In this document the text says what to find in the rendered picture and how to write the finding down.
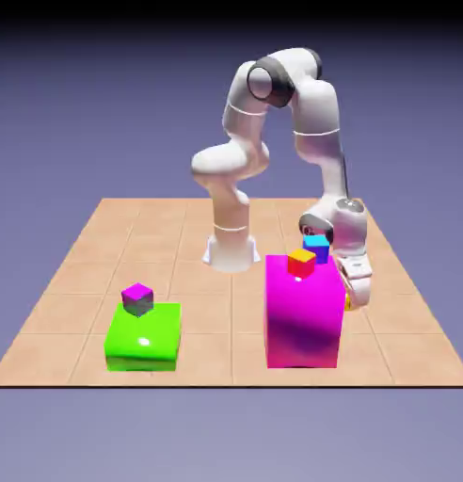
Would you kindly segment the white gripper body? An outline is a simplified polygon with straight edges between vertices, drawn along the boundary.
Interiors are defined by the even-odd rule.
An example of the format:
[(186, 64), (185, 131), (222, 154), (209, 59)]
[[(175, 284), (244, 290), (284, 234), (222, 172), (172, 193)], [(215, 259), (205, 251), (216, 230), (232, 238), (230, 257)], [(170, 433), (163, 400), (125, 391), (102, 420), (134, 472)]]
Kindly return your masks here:
[(371, 296), (372, 268), (366, 253), (359, 256), (336, 256), (336, 265), (343, 278), (350, 307), (360, 308), (369, 303)]

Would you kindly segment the small blue cube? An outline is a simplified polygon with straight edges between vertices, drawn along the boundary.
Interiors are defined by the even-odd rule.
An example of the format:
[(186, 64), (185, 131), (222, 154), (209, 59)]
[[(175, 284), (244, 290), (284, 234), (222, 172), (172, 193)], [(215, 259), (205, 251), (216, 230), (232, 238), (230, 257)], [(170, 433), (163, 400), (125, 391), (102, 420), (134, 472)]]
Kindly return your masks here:
[(313, 252), (317, 264), (326, 264), (329, 257), (330, 244), (324, 234), (304, 235), (302, 248)]

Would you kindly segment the small red cube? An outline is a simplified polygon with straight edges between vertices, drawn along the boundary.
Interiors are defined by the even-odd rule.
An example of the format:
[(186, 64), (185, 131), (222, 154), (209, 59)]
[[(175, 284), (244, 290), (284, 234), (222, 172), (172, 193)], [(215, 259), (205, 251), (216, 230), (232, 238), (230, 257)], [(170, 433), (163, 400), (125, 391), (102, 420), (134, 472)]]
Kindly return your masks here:
[(316, 254), (307, 249), (295, 249), (287, 255), (287, 271), (296, 279), (304, 280), (314, 271)]

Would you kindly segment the small purple cube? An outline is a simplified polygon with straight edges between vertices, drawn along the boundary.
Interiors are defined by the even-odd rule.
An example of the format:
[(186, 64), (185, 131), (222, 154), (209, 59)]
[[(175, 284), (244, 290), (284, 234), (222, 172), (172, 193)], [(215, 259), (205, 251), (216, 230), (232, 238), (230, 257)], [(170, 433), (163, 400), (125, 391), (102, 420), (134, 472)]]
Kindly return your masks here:
[(127, 313), (140, 317), (153, 308), (154, 293), (150, 287), (137, 282), (121, 291), (121, 301)]

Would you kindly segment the large magenta box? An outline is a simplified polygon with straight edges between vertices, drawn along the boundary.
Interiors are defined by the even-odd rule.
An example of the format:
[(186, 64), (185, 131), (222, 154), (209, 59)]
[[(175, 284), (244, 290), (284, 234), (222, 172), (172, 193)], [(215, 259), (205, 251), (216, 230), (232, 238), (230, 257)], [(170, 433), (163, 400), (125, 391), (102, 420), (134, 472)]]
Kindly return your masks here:
[(288, 257), (265, 257), (264, 342), (269, 368), (335, 368), (345, 288), (332, 258), (302, 281)]

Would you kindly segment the large green box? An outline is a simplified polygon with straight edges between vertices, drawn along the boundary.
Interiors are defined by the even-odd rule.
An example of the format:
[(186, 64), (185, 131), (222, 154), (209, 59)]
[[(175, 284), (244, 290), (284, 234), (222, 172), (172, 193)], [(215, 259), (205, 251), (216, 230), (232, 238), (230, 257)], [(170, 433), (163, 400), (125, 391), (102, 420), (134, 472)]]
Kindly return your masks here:
[(141, 316), (118, 304), (104, 340), (109, 371), (162, 371), (176, 369), (181, 341), (182, 306), (156, 303)]

